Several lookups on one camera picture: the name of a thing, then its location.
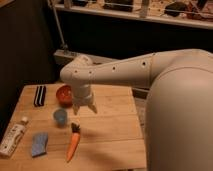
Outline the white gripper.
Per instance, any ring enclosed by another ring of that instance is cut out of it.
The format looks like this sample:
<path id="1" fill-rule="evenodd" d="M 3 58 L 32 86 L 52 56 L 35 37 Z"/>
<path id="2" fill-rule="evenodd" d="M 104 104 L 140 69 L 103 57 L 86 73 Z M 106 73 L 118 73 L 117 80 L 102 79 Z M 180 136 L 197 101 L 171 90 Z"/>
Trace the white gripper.
<path id="1" fill-rule="evenodd" d="M 86 106 L 97 114 L 96 104 L 93 102 L 93 93 L 90 84 L 75 85 L 72 87 L 73 112 L 78 114 L 80 106 Z"/>

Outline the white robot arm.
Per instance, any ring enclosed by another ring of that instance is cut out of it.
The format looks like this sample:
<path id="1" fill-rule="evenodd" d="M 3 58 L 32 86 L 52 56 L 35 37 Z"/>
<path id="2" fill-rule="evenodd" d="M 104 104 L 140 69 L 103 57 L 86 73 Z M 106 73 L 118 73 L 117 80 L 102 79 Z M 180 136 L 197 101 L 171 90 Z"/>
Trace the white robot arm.
<path id="1" fill-rule="evenodd" d="M 148 171 L 213 171 L 213 53 L 183 49 L 94 65 L 77 56 L 60 71 L 74 109 L 94 105 L 93 84 L 149 90 L 145 108 Z"/>

